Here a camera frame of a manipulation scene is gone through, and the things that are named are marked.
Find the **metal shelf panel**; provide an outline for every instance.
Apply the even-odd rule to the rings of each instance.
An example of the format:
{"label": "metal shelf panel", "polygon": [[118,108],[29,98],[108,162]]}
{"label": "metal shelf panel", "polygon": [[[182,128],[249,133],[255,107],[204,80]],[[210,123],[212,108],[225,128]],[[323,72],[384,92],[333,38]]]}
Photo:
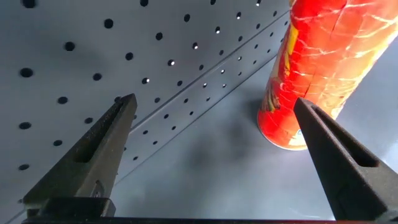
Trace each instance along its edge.
{"label": "metal shelf panel", "polygon": [[[288,1],[145,2],[23,0],[0,7],[0,223],[23,211],[19,199],[116,97],[135,93],[121,180],[269,61],[289,16]],[[23,164],[30,166],[19,170]]]}

